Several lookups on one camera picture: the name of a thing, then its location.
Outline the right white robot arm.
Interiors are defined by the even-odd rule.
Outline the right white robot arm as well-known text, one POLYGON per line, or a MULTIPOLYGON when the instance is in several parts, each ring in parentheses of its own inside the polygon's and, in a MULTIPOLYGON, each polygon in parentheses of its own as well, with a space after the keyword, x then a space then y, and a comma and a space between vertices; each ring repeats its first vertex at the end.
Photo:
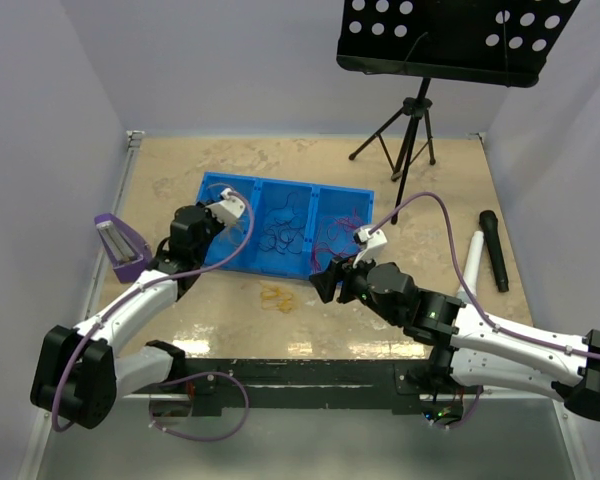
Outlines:
POLYGON ((476 303, 418 287, 393 263, 335 257, 309 281, 323 303, 358 301, 432 348, 425 369, 439 393, 500 387, 560 401, 600 422, 600 331, 555 333, 479 310, 476 303))

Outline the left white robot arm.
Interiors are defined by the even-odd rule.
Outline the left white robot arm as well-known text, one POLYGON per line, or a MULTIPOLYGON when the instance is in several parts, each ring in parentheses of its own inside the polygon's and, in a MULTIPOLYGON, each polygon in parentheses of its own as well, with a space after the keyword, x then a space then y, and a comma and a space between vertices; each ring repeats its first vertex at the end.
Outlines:
POLYGON ((33 405, 49 412, 54 431, 98 426, 114 403, 151 385, 180 390, 187 380, 184 352, 150 341, 121 357, 124 346, 155 316, 178 302, 210 271, 205 260, 214 239, 253 209, 225 189, 220 201, 176 210, 169 235, 131 286, 100 312, 72 328, 60 325, 44 337, 31 387, 33 405))

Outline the blue three-compartment plastic bin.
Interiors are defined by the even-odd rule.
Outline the blue three-compartment plastic bin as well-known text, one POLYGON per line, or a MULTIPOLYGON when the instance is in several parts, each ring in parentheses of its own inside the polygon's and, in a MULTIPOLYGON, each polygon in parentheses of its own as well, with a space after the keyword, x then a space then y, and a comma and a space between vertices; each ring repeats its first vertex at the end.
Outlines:
POLYGON ((374 192, 342 186, 207 171, 197 200, 216 201, 225 186, 255 214, 251 239, 225 270, 306 280, 333 256, 357 253, 353 233, 372 221, 374 192))

